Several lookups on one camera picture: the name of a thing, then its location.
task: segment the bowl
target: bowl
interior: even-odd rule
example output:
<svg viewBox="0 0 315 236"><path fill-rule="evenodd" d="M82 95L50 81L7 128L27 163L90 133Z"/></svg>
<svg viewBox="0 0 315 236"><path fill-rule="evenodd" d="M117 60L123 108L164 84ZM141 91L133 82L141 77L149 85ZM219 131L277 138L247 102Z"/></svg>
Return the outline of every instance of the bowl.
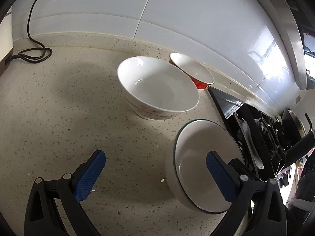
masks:
<svg viewBox="0 0 315 236"><path fill-rule="evenodd" d="M170 54L170 63L183 70L194 82L199 91L215 82L212 74L196 60L180 53Z"/></svg>
<svg viewBox="0 0 315 236"><path fill-rule="evenodd" d="M244 163L237 143L220 125L206 119L188 122L178 132L173 151L167 153L166 180L187 208L219 214L227 211L231 203L224 199L207 168L210 151L216 151L225 163L234 158Z"/></svg>
<svg viewBox="0 0 315 236"><path fill-rule="evenodd" d="M191 79L168 62L131 57L118 67L125 99L140 117L165 120L196 107L199 94Z"/></svg>

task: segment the cable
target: cable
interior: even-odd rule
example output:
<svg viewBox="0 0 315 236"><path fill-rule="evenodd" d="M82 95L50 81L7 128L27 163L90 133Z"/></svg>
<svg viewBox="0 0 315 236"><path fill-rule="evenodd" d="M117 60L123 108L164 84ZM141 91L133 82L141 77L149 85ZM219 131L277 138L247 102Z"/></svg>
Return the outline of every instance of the cable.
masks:
<svg viewBox="0 0 315 236"><path fill-rule="evenodd" d="M46 48L45 45L43 45L41 42L39 42L37 40L34 40L30 35L30 20L31 20L32 11L33 11L33 8L34 8L34 5L36 2L37 2L37 0L35 0L33 2L33 5L32 5L31 10L30 10L30 14L28 16L27 35L32 42L37 43L41 47L26 49L26 50L19 52L17 55L9 56L5 61L6 64L9 63L11 60L16 59L16 58L21 58L21 59L25 60L26 62L29 62L32 64L37 64L37 63L45 61L47 58L49 58L51 56L51 54L53 54L53 50L51 48ZM43 53L40 56L29 56L29 55L24 54L25 52L29 52L29 51L43 51Z"/></svg>

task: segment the speckled countertop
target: speckled countertop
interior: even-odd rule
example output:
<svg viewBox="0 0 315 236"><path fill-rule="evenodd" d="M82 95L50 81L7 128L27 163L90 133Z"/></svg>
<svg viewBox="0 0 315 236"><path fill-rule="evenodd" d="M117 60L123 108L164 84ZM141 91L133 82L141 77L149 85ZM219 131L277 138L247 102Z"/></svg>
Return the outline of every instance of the speckled countertop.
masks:
<svg viewBox="0 0 315 236"><path fill-rule="evenodd" d="M23 235L34 179L73 172L97 148L108 160L81 204L102 235L209 235L222 215L189 210L161 182L165 153L182 125L196 118L223 125L207 93L190 112L145 120L125 103L116 73L133 55L80 47L53 51L36 65L13 60L0 78L0 210L17 235Z"/></svg>

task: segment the blue textured pad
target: blue textured pad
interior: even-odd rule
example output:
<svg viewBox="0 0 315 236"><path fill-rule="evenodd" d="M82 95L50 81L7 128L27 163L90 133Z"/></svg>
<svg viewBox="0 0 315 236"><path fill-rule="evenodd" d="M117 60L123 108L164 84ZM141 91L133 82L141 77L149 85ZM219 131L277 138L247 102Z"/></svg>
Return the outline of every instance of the blue textured pad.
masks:
<svg viewBox="0 0 315 236"><path fill-rule="evenodd" d="M207 154L206 164L224 199L234 203L237 197L236 185L211 152Z"/></svg>
<svg viewBox="0 0 315 236"><path fill-rule="evenodd" d="M106 156L102 151L95 157L91 165L86 169L84 174L78 180L74 190L74 197L78 203L82 200L85 200L89 196L89 193L91 192L92 187L102 172L105 163Z"/></svg>

